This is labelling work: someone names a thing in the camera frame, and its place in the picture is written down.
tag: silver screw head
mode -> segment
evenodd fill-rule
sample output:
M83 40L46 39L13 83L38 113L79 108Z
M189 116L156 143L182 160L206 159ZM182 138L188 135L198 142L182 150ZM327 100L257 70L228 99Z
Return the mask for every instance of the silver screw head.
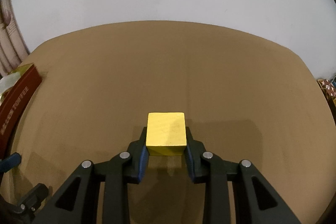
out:
M91 162L89 160L85 160L82 162L83 168L89 168L91 166Z
M203 157L206 159L211 159L213 157L213 153L209 152L209 151L205 151L203 153Z
M251 162L249 160L242 160L241 165L244 166L244 167L250 167Z
M130 153L128 153L127 151L125 152L121 152L119 155L122 159L127 159L130 156Z

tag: yellow cube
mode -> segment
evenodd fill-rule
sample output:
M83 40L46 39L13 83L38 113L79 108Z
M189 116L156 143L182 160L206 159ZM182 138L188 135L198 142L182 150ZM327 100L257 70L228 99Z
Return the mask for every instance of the yellow cube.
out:
M146 147L151 156L179 156L187 140L183 112L148 114Z

